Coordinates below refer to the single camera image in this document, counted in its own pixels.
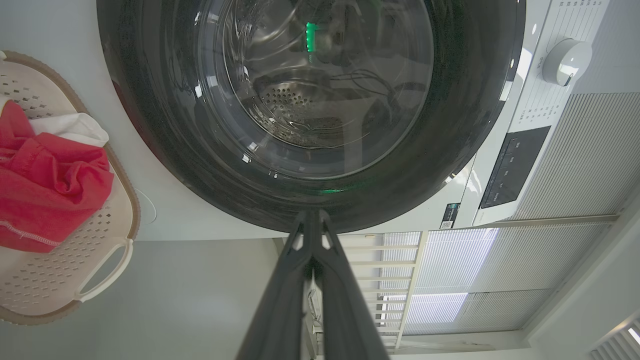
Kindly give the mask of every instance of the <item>beige laundry basket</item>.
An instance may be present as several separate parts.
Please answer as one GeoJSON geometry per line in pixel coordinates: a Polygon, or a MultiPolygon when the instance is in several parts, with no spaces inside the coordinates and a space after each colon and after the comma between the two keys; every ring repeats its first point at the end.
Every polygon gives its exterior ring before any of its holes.
{"type": "MultiPolygon", "coordinates": [[[[11,97],[30,119],[88,113],[58,73],[10,51],[0,52],[0,94],[11,97]]],[[[0,247],[0,319],[22,325],[57,320],[106,289],[128,265],[140,207],[108,144],[105,150],[115,178],[111,195],[98,212],[48,254],[0,247]],[[98,285],[81,292],[120,247],[124,253],[116,268],[98,285]]]]}

